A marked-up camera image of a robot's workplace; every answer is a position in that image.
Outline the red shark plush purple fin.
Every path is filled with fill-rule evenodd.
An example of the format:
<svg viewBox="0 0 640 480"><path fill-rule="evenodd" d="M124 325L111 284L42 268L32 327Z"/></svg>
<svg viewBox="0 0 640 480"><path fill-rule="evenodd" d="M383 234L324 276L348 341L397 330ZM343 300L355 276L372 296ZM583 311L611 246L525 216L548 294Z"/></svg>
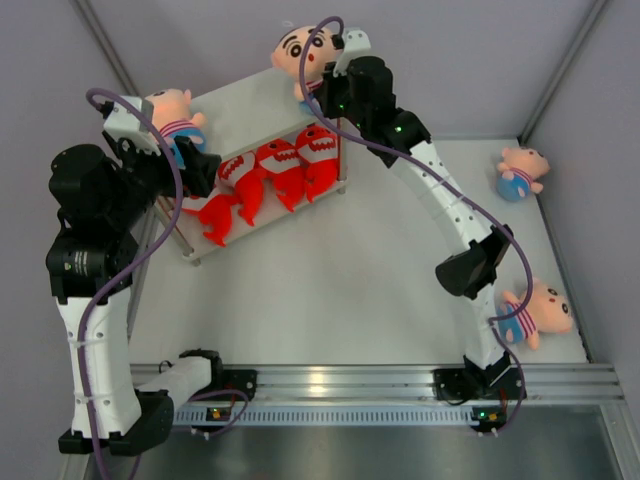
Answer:
<svg viewBox="0 0 640 480"><path fill-rule="evenodd" d="M225 247L225 239L232 228L232 207L240 203L235 194L215 189L208 197L189 197L182 203L182 212L198 219L204 228L203 236Z"/></svg>

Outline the red shark plush toy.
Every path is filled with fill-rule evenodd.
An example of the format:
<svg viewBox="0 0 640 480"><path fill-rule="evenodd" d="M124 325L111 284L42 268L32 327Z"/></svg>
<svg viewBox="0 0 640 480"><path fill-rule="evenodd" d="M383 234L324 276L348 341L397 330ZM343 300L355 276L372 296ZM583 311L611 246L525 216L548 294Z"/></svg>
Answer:
<svg viewBox="0 0 640 480"><path fill-rule="evenodd" d="M218 183L240 199L238 215L250 226L264 200L265 172L257 166L252 150L222 162L217 171Z"/></svg>
<svg viewBox="0 0 640 480"><path fill-rule="evenodd" d="M260 146L255 159L271 181L277 198L294 212L305 194L305 173L296 148L287 140L276 138Z"/></svg>
<svg viewBox="0 0 640 480"><path fill-rule="evenodd" d="M307 200L315 199L329 190L339 175L339 149L336 135L319 125L302 130L295 144L305 165L305 192Z"/></svg>

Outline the boy doll plush striped shirt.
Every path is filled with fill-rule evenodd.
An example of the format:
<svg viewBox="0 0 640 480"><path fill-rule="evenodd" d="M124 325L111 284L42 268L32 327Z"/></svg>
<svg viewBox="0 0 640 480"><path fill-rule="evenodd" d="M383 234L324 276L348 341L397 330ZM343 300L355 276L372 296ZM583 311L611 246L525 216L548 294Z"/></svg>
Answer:
<svg viewBox="0 0 640 480"><path fill-rule="evenodd" d="M497 322L500 336L509 344L525 342L531 350L540 345L541 333L565 334L574 325L568 300L556 289L533 278L532 296L526 308Z"/></svg>
<svg viewBox="0 0 640 480"><path fill-rule="evenodd" d="M544 186L540 178L551 166L537 150L524 147L505 147L496 166L498 194L509 202L519 202L530 195L540 194Z"/></svg>
<svg viewBox="0 0 640 480"><path fill-rule="evenodd" d="M189 89L164 89L145 99L153 105L153 126L167 141L178 136L188 137L200 151L206 149L204 127L207 118L201 112L191 112L192 93Z"/></svg>
<svg viewBox="0 0 640 480"><path fill-rule="evenodd" d="M309 115L312 115L312 110L304 98L303 90L315 101L314 95L324 83L326 65L335 62L342 53L342 50L334 45L334 33L323 28L311 40L308 52L304 55L304 46L315 28L315 25L310 25L287 32L270 56L273 67L282 70L293 79L294 97L301 110Z"/></svg>

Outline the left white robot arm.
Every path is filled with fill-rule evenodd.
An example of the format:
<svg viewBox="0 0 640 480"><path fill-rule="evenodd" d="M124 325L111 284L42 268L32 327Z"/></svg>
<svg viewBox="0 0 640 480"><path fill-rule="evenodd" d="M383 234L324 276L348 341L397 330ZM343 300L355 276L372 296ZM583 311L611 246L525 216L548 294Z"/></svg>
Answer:
<svg viewBox="0 0 640 480"><path fill-rule="evenodd" d="M64 454L107 449L135 457L166 441L174 413L194 395L210 400L225 390L219 354L203 349L183 352L135 386L128 337L133 272L146 259L132 227L158 198L177 195L177 180L189 193L209 193L220 158L181 139L187 160L179 170L157 145L144 149L115 135L106 141L70 147L51 165L60 230L46 267L70 347L75 401L58 444Z"/></svg>

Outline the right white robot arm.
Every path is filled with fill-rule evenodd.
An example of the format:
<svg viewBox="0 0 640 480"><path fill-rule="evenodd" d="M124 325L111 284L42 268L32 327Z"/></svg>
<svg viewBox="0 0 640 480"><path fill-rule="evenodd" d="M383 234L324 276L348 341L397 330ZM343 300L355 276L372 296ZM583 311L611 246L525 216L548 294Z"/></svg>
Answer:
<svg viewBox="0 0 640 480"><path fill-rule="evenodd" d="M464 365L435 371L438 399L517 399L523 376L489 321L496 314L494 283L510 246L510 228L496 227L465 203L427 128L413 112L397 106L393 75L382 59L353 59L341 74L333 72L335 66L325 66L323 84L315 93L323 115L355 126L368 149L424 206L450 250L435 274L464 305L454 316L464 343Z"/></svg>

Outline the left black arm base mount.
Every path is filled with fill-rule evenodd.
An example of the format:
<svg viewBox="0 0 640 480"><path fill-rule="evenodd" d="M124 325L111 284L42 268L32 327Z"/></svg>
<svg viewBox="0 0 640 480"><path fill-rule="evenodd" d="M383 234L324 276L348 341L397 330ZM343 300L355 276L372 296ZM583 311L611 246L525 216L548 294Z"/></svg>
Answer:
<svg viewBox="0 0 640 480"><path fill-rule="evenodd" d="M237 390L245 394L249 400L255 397L257 390L258 372L255 369L225 369L216 381L216 390ZM221 396L223 401L241 401L238 393L226 393Z"/></svg>

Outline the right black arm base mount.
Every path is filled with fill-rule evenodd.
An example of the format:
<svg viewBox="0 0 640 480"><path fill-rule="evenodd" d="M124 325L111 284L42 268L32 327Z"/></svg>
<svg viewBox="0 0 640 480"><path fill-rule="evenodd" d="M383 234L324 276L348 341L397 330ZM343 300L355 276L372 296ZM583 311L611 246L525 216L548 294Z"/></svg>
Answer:
<svg viewBox="0 0 640 480"><path fill-rule="evenodd" d="M467 368L434 371L436 398L450 403L472 400L519 400L527 397L523 380L515 367L499 374Z"/></svg>

